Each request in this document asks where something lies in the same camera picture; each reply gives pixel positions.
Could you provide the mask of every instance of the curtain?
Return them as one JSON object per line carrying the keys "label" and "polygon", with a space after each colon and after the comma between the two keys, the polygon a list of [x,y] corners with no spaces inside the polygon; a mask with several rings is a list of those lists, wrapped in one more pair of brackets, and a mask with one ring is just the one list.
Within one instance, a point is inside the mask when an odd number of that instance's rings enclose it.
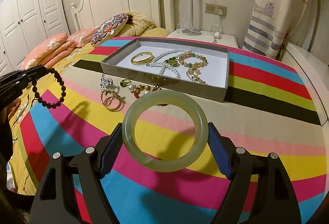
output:
{"label": "curtain", "polygon": [[299,25],[308,0],[255,0],[243,49],[276,58],[284,39]]}

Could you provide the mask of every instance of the nightstand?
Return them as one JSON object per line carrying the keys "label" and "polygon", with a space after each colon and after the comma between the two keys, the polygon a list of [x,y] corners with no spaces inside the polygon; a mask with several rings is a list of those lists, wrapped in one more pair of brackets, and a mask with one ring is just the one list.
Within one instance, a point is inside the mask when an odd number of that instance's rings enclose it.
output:
{"label": "nightstand", "polygon": [[[188,35],[184,35],[184,34],[179,34],[177,32],[177,30],[175,30],[170,35],[168,35],[168,38],[179,38],[179,39],[195,40],[195,41],[202,41],[202,42],[208,42],[208,43],[212,43],[214,41],[212,34],[208,31],[201,31],[201,35],[188,36]],[[219,44],[219,45],[239,48],[237,46],[235,37],[232,35],[223,34],[222,38],[216,39],[216,41],[217,41],[217,44]]]}

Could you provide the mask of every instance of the wall socket plate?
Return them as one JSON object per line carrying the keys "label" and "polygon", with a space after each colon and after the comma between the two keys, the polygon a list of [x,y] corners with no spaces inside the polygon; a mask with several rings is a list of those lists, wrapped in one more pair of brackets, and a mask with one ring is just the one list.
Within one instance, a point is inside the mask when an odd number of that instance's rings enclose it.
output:
{"label": "wall socket plate", "polygon": [[[223,11],[223,15],[220,15],[218,13],[219,10]],[[220,6],[220,5],[214,5],[214,4],[205,4],[205,13],[206,14],[212,14],[212,15],[217,15],[217,16],[222,16],[226,17],[226,12],[227,12],[227,6]]]}

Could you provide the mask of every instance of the wardrobe door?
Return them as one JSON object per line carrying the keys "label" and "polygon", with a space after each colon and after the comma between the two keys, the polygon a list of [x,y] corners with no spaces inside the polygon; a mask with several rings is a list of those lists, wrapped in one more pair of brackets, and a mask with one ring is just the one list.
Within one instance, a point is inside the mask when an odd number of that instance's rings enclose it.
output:
{"label": "wardrobe door", "polygon": [[48,37],[68,33],[61,0],[39,0],[43,24]]}
{"label": "wardrobe door", "polygon": [[16,70],[29,53],[21,27],[17,0],[0,0],[0,16],[4,47],[13,69]]}
{"label": "wardrobe door", "polygon": [[47,39],[43,26],[39,0],[17,0],[19,17],[25,41],[30,51]]}
{"label": "wardrobe door", "polygon": [[0,35],[0,76],[13,71]]}

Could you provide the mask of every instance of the bed post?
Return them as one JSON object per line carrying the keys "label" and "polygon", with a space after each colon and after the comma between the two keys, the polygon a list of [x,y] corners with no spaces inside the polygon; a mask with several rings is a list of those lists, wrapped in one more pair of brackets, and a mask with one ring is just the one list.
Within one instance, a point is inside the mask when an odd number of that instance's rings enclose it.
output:
{"label": "bed post", "polygon": [[71,14],[72,14],[72,18],[73,18],[73,22],[74,22],[74,26],[75,26],[75,30],[77,31],[81,31],[80,30],[80,26],[79,26],[79,22],[78,22],[78,17],[77,14],[75,13],[76,10],[76,6],[74,3],[71,4]]}
{"label": "bed post", "polygon": [[175,30],[174,0],[163,0],[166,30],[171,34]]}

